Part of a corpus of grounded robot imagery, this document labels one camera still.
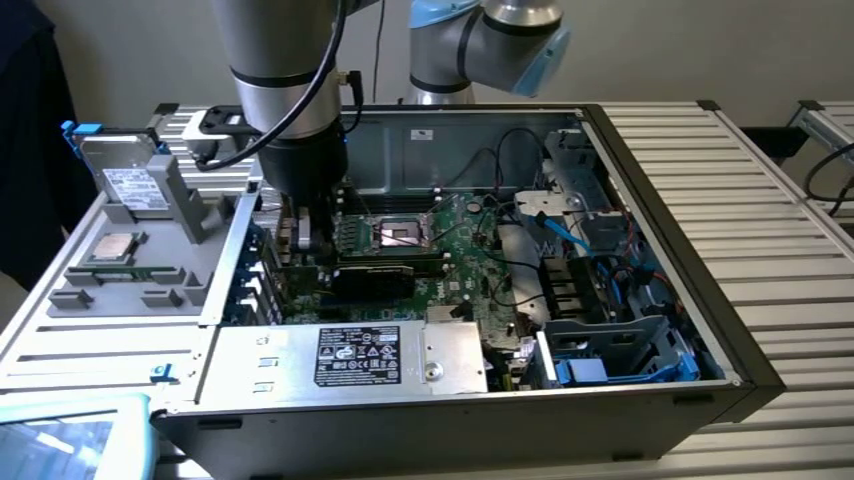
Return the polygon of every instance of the power supply label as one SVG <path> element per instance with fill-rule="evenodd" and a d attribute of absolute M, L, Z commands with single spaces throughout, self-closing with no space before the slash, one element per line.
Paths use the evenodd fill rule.
<path fill-rule="evenodd" d="M 315 383 L 319 387 L 400 383 L 400 328 L 322 328 Z"/>

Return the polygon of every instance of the motherboard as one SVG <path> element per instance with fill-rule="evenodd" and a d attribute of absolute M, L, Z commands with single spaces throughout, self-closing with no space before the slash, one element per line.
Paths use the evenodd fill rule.
<path fill-rule="evenodd" d="M 516 347 L 515 309 L 494 301 L 512 295 L 491 195 L 443 195 L 422 213 L 355 205 L 358 213 L 343 209 L 336 218 L 335 268 L 309 255 L 284 268 L 284 323 L 462 320 L 476 322 L 490 345 Z"/>

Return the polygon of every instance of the circuit board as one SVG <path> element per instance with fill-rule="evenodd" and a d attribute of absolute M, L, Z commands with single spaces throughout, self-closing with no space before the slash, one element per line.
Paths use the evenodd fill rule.
<path fill-rule="evenodd" d="M 402 229 L 404 225 L 412 225 L 414 229 L 415 224 L 420 227 L 419 237 L 396 236 L 394 228 L 387 230 L 388 234 L 382 234 L 383 225 Z M 340 322 L 342 319 L 354 322 L 430 321 L 431 312 L 442 311 L 442 307 L 450 310 L 468 300 L 483 340 L 495 347 L 514 348 L 518 346 L 518 337 L 515 333 L 507 335 L 508 324 L 515 320 L 514 309 L 491 301 L 494 289 L 500 300 L 508 302 L 512 299 L 508 286 L 496 286 L 507 275 L 507 268 L 502 262 L 490 259 L 475 244 L 478 231 L 484 234 L 483 238 L 492 238 L 495 216 L 490 208 L 483 208 L 482 198 L 470 193 L 455 194 L 438 205 L 435 211 L 426 213 L 339 217 L 336 245 L 342 249 L 342 258 L 358 258 L 360 261 L 383 261 L 388 258 L 392 264 L 394 259 L 403 257 L 410 259 L 407 261 L 418 262 L 412 258 L 423 255 L 438 259 L 435 264 L 439 271 L 424 270 L 423 276 L 415 280 L 411 298 L 386 303 L 338 305 L 332 292 L 322 286 L 311 290 L 289 289 L 284 322 L 308 324 Z M 384 241 L 395 248 L 383 248 Z M 483 243 L 483 248 L 491 249 L 491 241 Z M 490 250 L 490 254 L 502 257 L 500 250 Z M 305 286 L 316 285 L 315 279 L 323 276 L 324 269 L 307 265 L 289 268 L 287 272 L 285 282 Z"/>

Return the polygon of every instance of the blue latch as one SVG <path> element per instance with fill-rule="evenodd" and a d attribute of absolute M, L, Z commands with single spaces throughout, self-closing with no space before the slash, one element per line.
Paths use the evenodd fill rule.
<path fill-rule="evenodd" d="M 151 383 L 176 382 L 177 379 L 172 375 L 172 364 L 164 363 L 163 365 L 157 365 L 152 368 L 148 379 L 151 380 Z"/>
<path fill-rule="evenodd" d="M 100 123 L 81 123 L 75 128 L 75 135 L 97 135 L 103 129 L 104 126 Z"/>
<path fill-rule="evenodd" d="M 68 142 L 68 146 L 71 147 L 71 150 L 75 152 L 75 156 L 80 160 L 83 160 L 83 152 L 80 151 L 80 147 L 75 143 L 75 138 L 73 138 L 76 126 L 77 124 L 75 122 L 72 122 L 71 120 L 65 120 L 60 128 L 63 129 L 63 138 L 65 139 L 65 142 Z"/>

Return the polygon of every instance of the wire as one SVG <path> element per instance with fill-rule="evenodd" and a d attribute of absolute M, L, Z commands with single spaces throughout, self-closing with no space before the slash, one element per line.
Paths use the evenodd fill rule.
<path fill-rule="evenodd" d="M 356 197 L 359 198 L 359 202 L 362 203 L 362 208 L 364 208 L 366 215 L 371 215 L 371 209 L 368 208 L 368 203 L 364 201 L 364 197 L 359 193 L 359 189 L 354 185 L 352 181 L 350 182 L 350 188 L 352 188 L 352 193 L 355 193 Z"/>
<path fill-rule="evenodd" d="M 352 133 L 359 124 L 362 123 L 362 110 L 364 109 L 364 105 L 356 105 L 356 118 L 352 121 L 352 125 L 344 129 L 344 135 Z"/>
<path fill-rule="evenodd" d="M 674 288 L 672 283 L 670 283 L 670 279 L 664 275 L 658 273 L 658 272 L 655 272 L 652 274 L 652 278 L 658 279 L 664 284 L 664 287 L 667 288 L 667 291 L 670 292 L 670 296 L 672 297 L 672 303 L 674 303 L 674 305 L 676 307 L 676 313 L 682 313 L 682 310 L 683 310 L 682 304 L 679 302 L 676 289 Z"/>
<path fill-rule="evenodd" d="M 504 275 L 504 278 L 502 278 L 502 280 L 495 284 L 495 287 L 492 287 L 492 289 L 490 290 L 490 299 L 496 305 L 500 305 L 502 307 L 507 307 L 507 308 L 515 308 L 519 305 L 524 305 L 532 300 L 536 300 L 538 298 L 542 298 L 546 296 L 546 294 L 540 293 L 539 295 L 534 295 L 532 297 L 526 298 L 524 300 L 516 303 L 502 302 L 498 298 L 495 298 L 495 295 L 498 294 L 498 289 L 500 288 L 502 284 L 507 281 L 508 278 L 510 278 L 510 274 Z"/>
<path fill-rule="evenodd" d="M 587 252 L 587 255 L 592 256 L 592 250 L 590 248 L 590 245 L 587 245 L 587 242 L 584 242 L 584 240 L 582 240 L 580 238 L 578 238 L 575 235 L 572 235 L 566 228 L 563 228 L 560 225 L 558 225 L 558 223 L 552 220 L 552 219 L 547 219 L 546 220 L 546 226 L 560 236 L 563 237 L 568 242 L 576 244 L 579 247 L 582 247 L 584 249 L 584 251 Z"/>
<path fill-rule="evenodd" d="M 530 128 L 526 128 L 526 127 L 511 128 L 502 135 L 502 138 L 498 141 L 498 148 L 495 149 L 496 152 L 498 152 L 496 159 L 495 159 L 495 174 L 496 174 L 496 178 L 498 178 L 498 174 L 500 173 L 500 183 L 498 184 L 498 187 L 500 187 L 504 184 L 504 172 L 502 170 L 502 163 L 500 163 L 502 146 L 504 145 L 504 140 L 507 140 L 507 138 L 514 133 L 526 133 L 534 139 L 534 142 L 536 142 L 536 148 L 538 148 L 538 152 L 539 152 L 539 160 L 538 160 L 538 162 L 535 164 L 536 171 L 539 171 L 542 169 L 542 167 L 543 167 L 543 157 L 544 157 L 544 153 L 543 152 L 546 151 L 546 144 L 543 143 L 543 140 L 539 138 L 539 135 L 536 135 L 536 132 L 534 130 L 531 130 Z"/>
<path fill-rule="evenodd" d="M 444 205 L 446 203 L 448 203 L 448 200 L 455 199 L 456 197 L 459 197 L 458 194 L 454 195 L 448 195 L 447 197 L 444 197 L 442 200 L 439 200 L 439 203 L 436 203 L 432 207 L 430 207 L 430 210 L 427 210 L 424 212 L 424 215 L 427 215 L 428 213 L 431 213 L 436 208 L 439 208 L 442 205 Z"/>
<path fill-rule="evenodd" d="M 626 228 L 628 228 L 628 236 L 626 238 L 626 249 L 623 250 L 623 257 L 628 257 L 628 254 L 631 253 L 631 243 L 634 242 L 635 238 L 635 225 L 626 210 L 623 210 L 623 216 L 626 217 L 626 222 L 628 224 L 626 226 Z"/>
<path fill-rule="evenodd" d="M 371 103 L 376 103 L 376 77 L 379 75 L 379 51 L 386 26 L 386 0 L 379 4 L 379 26 L 376 27 L 376 44 L 374 46 L 374 85 L 371 86 Z"/>
<path fill-rule="evenodd" d="M 825 168 L 825 166 L 830 162 L 833 162 L 837 158 L 842 157 L 846 153 L 849 153 L 853 150 L 854 150 L 854 143 L 846 145 L 839 150 L 837 150 L 830 155 L 827 155 L 815 164 L 815 166 L 810 169 L 810 171 L 806 174 L 806 178 L 803 179 L 803 191 L 806 192 L 807 197 L 810 197 L 811 199 L 815 199 L 815 200 L 821 200 L 823 202 L 847 202 L 847 201 L 854 201 L 854 197 L 845 197 L 842 195 L 839 195 L 838 197 L 826 197 L 826 196 L 818 195 L 818 194 L 815 194 L 815 192 L 813 192 L 813 179 L 815 178 L 815 175 L 818 174 L 818 172 L 822 170 L 822 168 Z M 849 180 L 846 188 L 851 188 L 851 180 Z"/>
<path fill-rule="evenodd" d="M 454 225 L 451 225 L 444 232 L 442 232 L 439 235 L 432 237 L 431 243 L 435 243 L 436 240 L 439 240 L 442 237 L 444 237 L 448 233 L 451 233 L 454 230 L 456 230 L 463 225 L 466 225 L 466 222 L 459 222 L 459 223 L 455 223 Z"/>
<path fill-rule="evenodd" d="M 296 118 L 300 116 L 308 104 L 312 102 L 315 97 L 318 96 L 318 92 L 320 92 L 320 88 L 323 88 L 323 84 L 326 83 L 326 78 L 330 75 L 330 72 L 335 68 L 335 56 L 338 54 L 338 48 L 342 44 L 342 38 L 344 36 L 344 24 L 347 23 L 347 0 L 338 0 L 338 11 L 335 13 L 335 28 L 332 29 L 332 37 L 330 39 L 330 44 L 326 47 L 326 52 L 323 53 L 323 59 L 320 60 L 320 66 L 318 67 L 318 71 L 315 72 L 315 76 L 311 79 L 311 83 L 308 84 L 308 89 L 303 93 L 301 97 L 293 104 L 291 111 L 281 117 L 279 123 L 269 129 L 267 133 L 264 133 L 255 142 L 245 146 L 243 150 L 235 153 L 231 157 L 224 160 L 219 160 L 216 163 L 208 163 L 209 160 L 196 160 L 196 168 L 201 172 L 211 172 L 213 170 L 219 170 L 221 168 L 229 167 L 236 163 L 245 160 L 248 157 L 255 155 L 261 148 L 264 148 L 269 142 L 284 132 L 284 130 L 291 126 Z"/>
<path fill-rule="evenodd" d="M 500 211 L 500 209 L 504 208 L 507 205 L 511 205 L 511 204 L 515 204 L 515 202 L 514 201 L 504 202 L 504 203 L 499 204 L 495 207 L 495 215 L 496 215 L 496 217 L 498 217 L 498 212 Z M 483 220 L 484 219 L 486 219 L 486 213 L 480 216 L 480 221 L 478 222 L 478 228 L 475 230 L 475 233 L 472 234 L 475 237 L 480 236 L 480 229 L 483 228 Z M 538 265 L 534 265 L 532 263 L 524 263 L 524 262 L 515 262 L 512 260 L 504 260 L 503 258 L 499 258 L 495 255 L 492 255 L 490 252 L 487 252 L 486 248 L 483 248 L 483 246 L 478 245 L 478 248 L 480 249 L 480 252 L 486 256 L 486 258 L 488 258 L 490 260 L 492 260 L 495 262 L 499 262 L 499 263 L 503 263 L 504 265 L 516 265 L 519 267 L 528 267 L 535 272 L 539 272 L 539 266 Z"/>
<path fill-rule="evenodd" d="M 851 189 L 851 187 L 849 187 L 847 185 L 845 187 L 842 187 L 842 190 L 839 190 L 839 195 L 838 196 L 838 200 L 837 203 L 834 203 L 833 208 L 830 209 L 830 211 L 827 212 L 827 215 L 830 215 L 831 217 L 837 214 L 837 212 L 839 211 L 839 208 L 842 207 L 842 203 L 843 203 L 843 198 L 845 196 L 849 194 L 849 190 Z"/>
<path fill-rule="evenodd" d="M 602 263 L 596 263 L 596 268 L 599 270 L 599 273 L 602 273 L 602 275 L 604 275 L 604 281 L 607 282 L 608 279 L 611 280 L 611 289 L 614 290 L 614 299 L 616 300 L 616 305 L 622 305 L 623 304 L 623 295 L 619 293 L 619 285 L 616 284 L 616 280 L 608 274 L 608 269 L 604 268 L 604 265 L 602 265 Z"/>
<path fill-rule="evenodd" d="M 475 165 L 476 160 L 480 158 L 480 155 L 484 154 L 484 153 L 488 153 L 490 156 L 492 157 L 492 160 L 495 161 L 495 163 L 498 163 L 498 153 L 495 153 L 495 150 L 492 150 L 490 147 L 483 147 L 471 156 L 471 158 L 468 159 L 468 163 L 466 164 L 463 169 L 459 171 L 459 173 L 454 176 L 454 178 L 444 183 L 444 185 L 443 185 L 444 187 L 450 187 L 456 182 L 459 182 L 459 179 L 463 178 L 463 175 L 466 175 L 466 173 L 468 172 L 471 167 Z"/>

